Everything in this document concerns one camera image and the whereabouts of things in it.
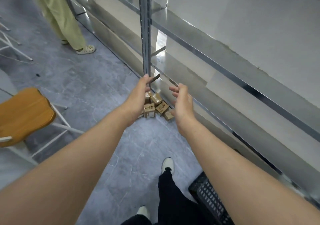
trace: wooden chair seat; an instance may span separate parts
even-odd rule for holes
[[[0,147],[15,145],[48,126],[56,117],[50,102],[36,88],[26,88],[0,104],[0,137],[11,136]]]

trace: shoe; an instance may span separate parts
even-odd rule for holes
[[[77,54],[92,54],[96,51],[96,48],[93,45],[85,46],[81,51],[77,51]]]
[[[139,208],[137,215],[144,215],[149,220],[151,218],[150,212],[148,211],[145,205]]]
[[[69,43],[68,40],[61,40],[61,44],[63,44],[63,45],[66,45],[68,43]]]
[[[170,170],[171,174],[174,174],[174,161],[172,158],[167,157],[162,163],[162,173],[164,173],[167,169]]]

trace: light green pants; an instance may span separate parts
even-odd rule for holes
[[[61,40],[68,40],[74,49],[83,49],[85,39],[66,0],[36,0],[43,16]]]

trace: person in yellow pants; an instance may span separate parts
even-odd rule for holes
[[[77,54],[90,54],[96,50],[94,46],[86,45],[66,0],[36,0],[36,2],[62,44],[70,43]]]

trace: hand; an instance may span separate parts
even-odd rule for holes
[[[146,92],[150,91],[150,87],[146,85],[152,80],[153,77],[149,77],[146,74],[142,77],[136,87],[132,90],[127,100],[122,104],[128,117],[128,126],[132,125],[144,108],[144,102],[146,99]]]
[[[171,111],[171,114],[176,118],[180,134],[185,136],[185,128],[188,123],[196,120],[193,113],[192,97],[188,94],[188,87],[181,83],[178,87],[170,86],[169,89],[173,92],[172,95],[177,98],[177,100],[173,102],[175,109]]]

